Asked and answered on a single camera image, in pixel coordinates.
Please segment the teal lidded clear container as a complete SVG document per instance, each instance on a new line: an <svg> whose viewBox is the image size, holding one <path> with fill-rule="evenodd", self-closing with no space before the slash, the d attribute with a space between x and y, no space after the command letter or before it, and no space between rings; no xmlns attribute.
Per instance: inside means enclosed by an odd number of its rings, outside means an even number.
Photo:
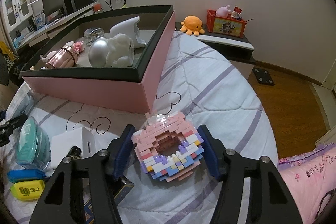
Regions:
<svg viewBox="0 0 336 224"><path fill-rule="evenodd" d="M28 117L15 145L15 162L25 169L45 170L50 159L49 136L33 117Z"/></svg>

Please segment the white cube box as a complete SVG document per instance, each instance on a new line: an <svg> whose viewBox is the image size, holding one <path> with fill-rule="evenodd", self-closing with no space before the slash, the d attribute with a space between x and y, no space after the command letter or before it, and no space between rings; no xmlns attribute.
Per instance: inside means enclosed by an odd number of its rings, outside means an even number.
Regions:
<svg viewBox="0 0 336 224"><path fill-rule="evenodd" d="M56 169L72 147L80 149L80 157L83 159L91 157L97 152L94 135L85 127L53 136L50 168Z"/></svg>

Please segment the pink brick donut model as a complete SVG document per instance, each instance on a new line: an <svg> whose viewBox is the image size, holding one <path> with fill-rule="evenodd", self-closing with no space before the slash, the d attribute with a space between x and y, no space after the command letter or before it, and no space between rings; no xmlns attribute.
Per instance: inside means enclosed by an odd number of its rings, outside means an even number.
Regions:
<svg viewBox="0 0 336 224"><path fill-rule="evenodd" d="M203 138L181 112L147 116L131 140L143 173L171 182L191 176L201 164Z"/></svg>

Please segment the blue gold rectangular box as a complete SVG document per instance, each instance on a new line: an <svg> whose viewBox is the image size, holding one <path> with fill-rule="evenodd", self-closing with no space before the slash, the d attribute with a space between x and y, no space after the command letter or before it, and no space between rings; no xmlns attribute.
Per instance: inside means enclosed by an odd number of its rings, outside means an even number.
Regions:
<svg viewBox="0 0 336 224"><path fill-rule="evenodd" d="M84 213L86 223L94 223L95 217L93 213L93 207L91 202L91 194L89 190L89 182L86 180L84 182ZM112 194L114 196L115 204L118 205L134 188L134 184L126 178L125 176L120 177L116 182L116 188L112 190Z"/></svg>

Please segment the blue pencil case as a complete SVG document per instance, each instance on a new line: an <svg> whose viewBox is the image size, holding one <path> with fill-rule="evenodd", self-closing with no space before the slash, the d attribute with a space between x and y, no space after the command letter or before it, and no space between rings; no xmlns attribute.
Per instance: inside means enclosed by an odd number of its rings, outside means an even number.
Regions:
<svg viewBox="0 0 336 224"><path fill-rule="evenodd" d="M14 184L23 181L44 180L47 176L38 169L19 169L7 172L7 178Z"/></svg>

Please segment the pink pillow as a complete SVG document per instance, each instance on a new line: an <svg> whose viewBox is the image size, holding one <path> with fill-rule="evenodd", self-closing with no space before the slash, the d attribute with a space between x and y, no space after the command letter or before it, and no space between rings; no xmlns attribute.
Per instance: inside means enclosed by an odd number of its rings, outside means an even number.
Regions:
<svg viewBox="0 0 336 224"><path fill-rule="evenodd" d="M278 160L278 170L293 196L303 223L313 223L335 193L335 143Z"/></svg>

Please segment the rose gold metallic cup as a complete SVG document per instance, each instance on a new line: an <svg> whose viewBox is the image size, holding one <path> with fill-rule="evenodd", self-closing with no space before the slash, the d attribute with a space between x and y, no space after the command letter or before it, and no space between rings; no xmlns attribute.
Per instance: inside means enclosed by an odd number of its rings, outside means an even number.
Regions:
<svg viewBox="0 0 336 224"><path fill-rule="evenodd" d="M46 57L40 55L40 59L47 68L69 68L76 65L78 55L72 46L65 45L58 51L50 52Z"/></svg>

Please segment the white desk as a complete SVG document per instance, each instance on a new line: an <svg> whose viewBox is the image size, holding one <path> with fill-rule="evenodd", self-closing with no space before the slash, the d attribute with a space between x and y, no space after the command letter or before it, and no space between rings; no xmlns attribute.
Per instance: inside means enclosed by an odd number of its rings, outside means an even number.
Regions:
<svg viewBox="0 0 336 224"><path fill-rule="evenodd" d="M100 6L100 2L93 2L91 5L85 6L84 8L73 12L67 16L56 19L50 24L47 24L40 28L39 30L33 32L26 38L22 39L17 47L14 47L15 51L21 50L24 46L28 45L30 47L34 46L37 43L42 42L45 39L51 39L56 36L61 30L66 26L71 24L73 21L95 13L95 6Z"/></svg>

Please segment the pink white brick toy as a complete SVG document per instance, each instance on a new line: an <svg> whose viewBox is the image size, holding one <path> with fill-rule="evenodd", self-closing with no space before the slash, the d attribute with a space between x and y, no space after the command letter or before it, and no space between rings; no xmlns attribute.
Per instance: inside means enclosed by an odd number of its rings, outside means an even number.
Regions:
<svg viewBox="0 0 336 224"><path fill-rule="evenodd" d="M85 44L83 41L68 42L66 45L72 47L78 55L85 50Z"/></svg>

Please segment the silver ball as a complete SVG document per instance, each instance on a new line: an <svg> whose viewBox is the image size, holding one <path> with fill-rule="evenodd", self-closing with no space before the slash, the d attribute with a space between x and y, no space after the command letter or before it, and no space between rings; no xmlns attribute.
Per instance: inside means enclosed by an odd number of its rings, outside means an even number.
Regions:
<svg viewBox="0 0 336 224"><path fill-rule="evenodd" d="M106 66L108 52L108 40L106 38L98 38L93 42L88 53L90 65L98 68Z"/></svg>

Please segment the white glass door cabinet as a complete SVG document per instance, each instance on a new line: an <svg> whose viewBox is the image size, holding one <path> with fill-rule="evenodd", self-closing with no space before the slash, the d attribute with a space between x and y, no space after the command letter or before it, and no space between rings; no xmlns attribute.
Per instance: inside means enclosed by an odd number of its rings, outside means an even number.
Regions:
<svg viewBox="0 0 336 224"><path fill-rule="evenodd" d="M8 32L33 16L30 0L2 0L3 16Z"/></svg>

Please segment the clear glass globe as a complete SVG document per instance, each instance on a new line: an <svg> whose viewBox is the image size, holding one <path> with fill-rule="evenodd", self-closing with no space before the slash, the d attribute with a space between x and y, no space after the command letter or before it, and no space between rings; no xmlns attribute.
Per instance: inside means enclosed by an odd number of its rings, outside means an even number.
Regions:
<svg viewBox="0 0 336 224"><path fill-rule="evenodd" d="M98 28L88 28L84 32L84 43L87 47L90 47L93 42L95 42L98 38L104 36L104 30L100 27Z"/></svg>

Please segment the black floor plate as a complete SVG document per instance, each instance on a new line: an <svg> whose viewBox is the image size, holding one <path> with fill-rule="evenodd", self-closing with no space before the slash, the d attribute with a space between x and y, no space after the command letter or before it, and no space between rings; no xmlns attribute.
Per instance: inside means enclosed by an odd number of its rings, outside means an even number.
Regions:
<svg viewBox="0 0 336 224"><path fill-rule="evenodd" d="M259 84L274 86L274 81L267 70L254 68L252 71Z"/></svg>

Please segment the pink box with black rim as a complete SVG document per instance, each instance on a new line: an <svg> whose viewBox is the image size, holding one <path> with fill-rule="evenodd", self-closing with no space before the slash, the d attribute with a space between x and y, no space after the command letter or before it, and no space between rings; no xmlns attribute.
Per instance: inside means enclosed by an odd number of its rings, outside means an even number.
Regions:
<svg viewBox="0 0 336 224"><path fill-rule="evenodd" d="M144 114L152 110L174 29L172 5L86 16L38 50L21 76L40 94Z"/></svg>

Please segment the computer monitor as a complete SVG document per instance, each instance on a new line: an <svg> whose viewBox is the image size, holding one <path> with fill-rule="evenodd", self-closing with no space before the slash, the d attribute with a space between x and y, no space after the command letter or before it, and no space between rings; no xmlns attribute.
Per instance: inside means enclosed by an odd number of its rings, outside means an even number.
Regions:
<svg viewBox="0 0 336 224"><path fill-rule="evenodd" d="M42 3L47 23L51 23L66 14L63 0L42 0Z"/></svg>

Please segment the white bear figurine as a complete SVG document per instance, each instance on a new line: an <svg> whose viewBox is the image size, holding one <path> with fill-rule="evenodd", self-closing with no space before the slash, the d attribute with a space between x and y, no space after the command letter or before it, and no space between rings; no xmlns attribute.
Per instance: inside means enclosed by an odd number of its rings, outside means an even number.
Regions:
<svg viewBox="0 0 336 224"><path fill-rule="evenodd" d="M133 65L134 43L126 34L117 34L108 40L106 66L124 68Z"/></svg>

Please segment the striped white quilt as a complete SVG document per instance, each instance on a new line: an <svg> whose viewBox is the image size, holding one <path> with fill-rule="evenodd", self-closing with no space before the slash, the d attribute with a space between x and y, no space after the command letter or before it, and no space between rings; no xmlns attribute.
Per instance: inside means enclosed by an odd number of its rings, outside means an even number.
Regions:
<svg viewBox="0 0 336 224"><path fill-rule="evenodd" d="M194 126L206 125L227 148L252 159L278 161L274 134L261 101L248 81L220 53L196 38L175 32L159 82L153 109L182 112ZM146 118L34 93L23 84L6 117L27 111L49 136L78 127L104 149L125 126L141 128ZM153 180L132 156L125 176L134 188L118 205L123 223L209 223L221 185L205 163L184 180Z"/></svg>

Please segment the low black white cabinet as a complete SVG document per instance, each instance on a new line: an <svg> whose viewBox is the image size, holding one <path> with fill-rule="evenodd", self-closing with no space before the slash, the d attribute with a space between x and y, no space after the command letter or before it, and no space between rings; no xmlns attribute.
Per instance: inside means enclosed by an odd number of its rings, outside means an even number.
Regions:
<svg viewBox="0 0 336 224"><path fill-rule="evenodd" d="M248 79L256 64L252 56L255 49L249 40L245 36L238 38L209 32L205 24L203 29L205 33L197 36L197 39L222 54Z"/></svg>

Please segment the red storage crate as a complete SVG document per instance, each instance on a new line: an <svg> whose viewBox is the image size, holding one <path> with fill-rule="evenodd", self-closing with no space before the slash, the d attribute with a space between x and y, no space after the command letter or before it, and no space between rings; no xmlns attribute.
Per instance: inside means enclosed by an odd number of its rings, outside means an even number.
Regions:
<svg viewBox="0 0 336 224"><path fill-rule="evenodd" d="M207 10L206 26L208 32L242 38L246 25L245 20L224 18L217 16L215 10Z"/></svg>

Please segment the orange octopus plush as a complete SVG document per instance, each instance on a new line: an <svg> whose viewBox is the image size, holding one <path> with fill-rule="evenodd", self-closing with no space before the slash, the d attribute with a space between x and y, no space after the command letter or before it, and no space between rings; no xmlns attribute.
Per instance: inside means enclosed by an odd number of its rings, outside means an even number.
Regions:
<svg viewBox="0 0 336 224"><path fill-rule="evenodd" d="M199 36L205 33L203 29L203 22L194 15L187 16L183 22L181 22L181 32L191 36Z"/></svg>

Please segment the pink plush toy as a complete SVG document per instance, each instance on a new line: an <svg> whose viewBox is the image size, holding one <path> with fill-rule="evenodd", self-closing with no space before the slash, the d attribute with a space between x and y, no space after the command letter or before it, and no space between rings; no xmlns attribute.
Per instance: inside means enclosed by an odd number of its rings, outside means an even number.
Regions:
<svg viewBox="0 0 336 224"><path fill-rule="evenodd" d="M220 17L224 17L224 18L227 17L228 14L230 14L230 13L231 13L230 5L219 7L216 10L216 16L220 16Z"/></svg>

